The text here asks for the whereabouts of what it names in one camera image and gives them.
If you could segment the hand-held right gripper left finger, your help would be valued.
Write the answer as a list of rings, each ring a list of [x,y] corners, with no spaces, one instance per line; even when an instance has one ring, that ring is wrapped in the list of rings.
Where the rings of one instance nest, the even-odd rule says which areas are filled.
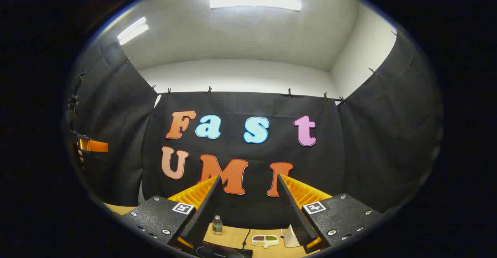
[[[154,196],[120,217],[124,226],[173,253],[200,246],[216,215],[221,176],[211,177],[175,196]]]

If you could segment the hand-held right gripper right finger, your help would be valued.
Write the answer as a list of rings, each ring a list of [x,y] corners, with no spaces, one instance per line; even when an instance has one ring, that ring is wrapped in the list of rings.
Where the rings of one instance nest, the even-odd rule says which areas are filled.
[[[384,215],[346,193],[331,196],[294,178],[278,175],[277,190],[289,225],[306,253],[332,253],[378,227]]]

